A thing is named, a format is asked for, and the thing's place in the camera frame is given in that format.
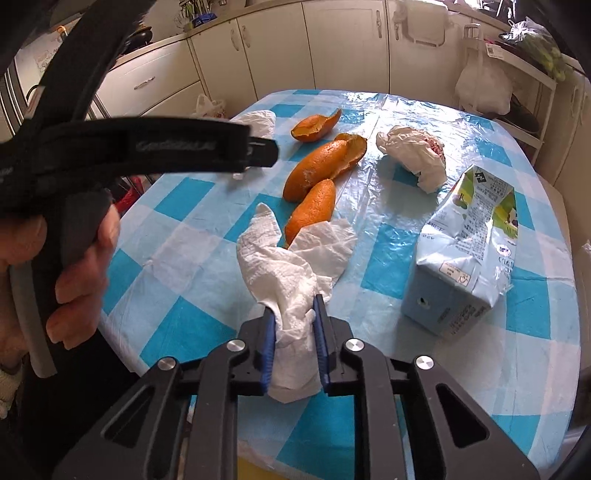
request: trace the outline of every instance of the drawer handle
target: drawer handle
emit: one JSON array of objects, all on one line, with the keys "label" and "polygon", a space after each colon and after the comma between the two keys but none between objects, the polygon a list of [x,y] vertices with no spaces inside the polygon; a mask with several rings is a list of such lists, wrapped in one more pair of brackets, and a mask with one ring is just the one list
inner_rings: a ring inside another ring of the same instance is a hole
[{"label": "drawer handle", "polygon": [[147,84],[149,84],[152,80],[155,80],[155,79],[156,79],[156,77],[151,77],[148,80],[144,80],[142,83],[136,85],[134,87],[134,90],[137,90],[138,88],[145,87]]}]

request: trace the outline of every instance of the black handle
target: black handle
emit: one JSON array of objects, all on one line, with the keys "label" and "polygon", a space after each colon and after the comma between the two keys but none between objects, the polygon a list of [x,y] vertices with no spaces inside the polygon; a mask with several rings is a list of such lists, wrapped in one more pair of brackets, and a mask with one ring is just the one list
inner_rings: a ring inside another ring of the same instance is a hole
[{"label": "black handle", "polygon": [[30,262],[10,268],[12,298],[29,347],[31,366],[40,378],[57,372],[64,357],[61,344],[53,345],[47,319],[57,310],[56,281],[62,270],[84,256],[111,205],[106,190],[82,192],[47,202],[41,213],[47,221],[47,239]]}]

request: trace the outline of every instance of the plastic table cover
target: plastic table cover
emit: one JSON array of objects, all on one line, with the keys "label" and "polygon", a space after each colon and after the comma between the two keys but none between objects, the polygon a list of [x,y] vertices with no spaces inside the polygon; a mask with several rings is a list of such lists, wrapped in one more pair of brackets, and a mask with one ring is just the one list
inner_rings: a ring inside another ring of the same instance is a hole
[{"label": "plastic table cover", "polygon": [[[291,137],[298,121],[339,107],[341,119],[325,139],[301,144]],[[242,180],[164,175],[123,218],[100,329],[124,363],[142,374],[162,356],[206,356],[260,315],[240,274],[236,239],[259,202],[283,227],[295,205],[281,193],[296,163],[339,132],[357,133],[369,139],[368,151],[337,179],[334,215],[346,218],[359,240],[329,314],[348,320],[357,337],[393,358],[432,355],[537,467],[552,463],[574,403],[579,315],[557,219],[515,140],[487,119],[385,94],[288,90],[248,111],[260,109],[277,115],[280,159],[273,168],[252,168]],[[448,181],[438,193],[425,194],[416,177],[376,148],[376,133],[394,125],[424,129],[444,142]],[[519,237],[512,288],[452,343],[402,316],[400,304],[421,227],[473,163],[515,187]],[[353,478],[352,397],[320,393],[285,405],[242,397],[238,436],[241,455],[288,478]]]}]

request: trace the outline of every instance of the white plastic bag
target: white plastic bag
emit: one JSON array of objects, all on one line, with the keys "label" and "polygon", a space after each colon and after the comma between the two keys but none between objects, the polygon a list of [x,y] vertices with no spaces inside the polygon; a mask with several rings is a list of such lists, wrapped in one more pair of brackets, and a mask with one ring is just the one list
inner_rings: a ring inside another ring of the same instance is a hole
[{"label": "white plastic bag", "polygon": [[469,56],[456,83],[456,95],[461,105],[468,104],[478,112],[505,115],[511,109],[513,85],[496,60],[481,58],[479,72],[478,56]]},{"label": "white plastic bag", "polygon": [[426,193],[435,192],[447,181],[444,145],[427,132],[396,125],[388,133],[379,132],[375,144],[380,152],[390,155],[415,174],[418,187]]},{"label": "white plastic bag", "polygon": [[206,95],[200,93],[197,97],[196,117],[226,118],[226,102],[223,100],[211,101]]}]

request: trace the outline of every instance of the screw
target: screw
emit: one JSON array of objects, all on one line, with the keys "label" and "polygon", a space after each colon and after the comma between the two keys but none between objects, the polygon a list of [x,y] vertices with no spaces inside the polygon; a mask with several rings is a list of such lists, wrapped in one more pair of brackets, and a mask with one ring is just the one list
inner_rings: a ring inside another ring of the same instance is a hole
[{"label": "screw", "polygon": [[415,360],[415,363],[421,370],[431,370],[433,365],[435,365],[433,358],[427,355],[421,355]]},{"label": "screw", "polygon": [[158,360],[158,368],[160,370],[172,370],[177,365],[177,361],[171,356],[165,356]]},{"label": "screw", "polygon": [[231,352],[241,352],[246,348],[246,344],[242,340],[236,338],[234,340],[230,340],[226,344],[226,348]]},{"label": "screw", "polygon": [[359,352],[363,350],[364,346],[365,344],[358,338],[352,338],[345,342],[345,347],[347,350],[351,350],[352,352]]}]

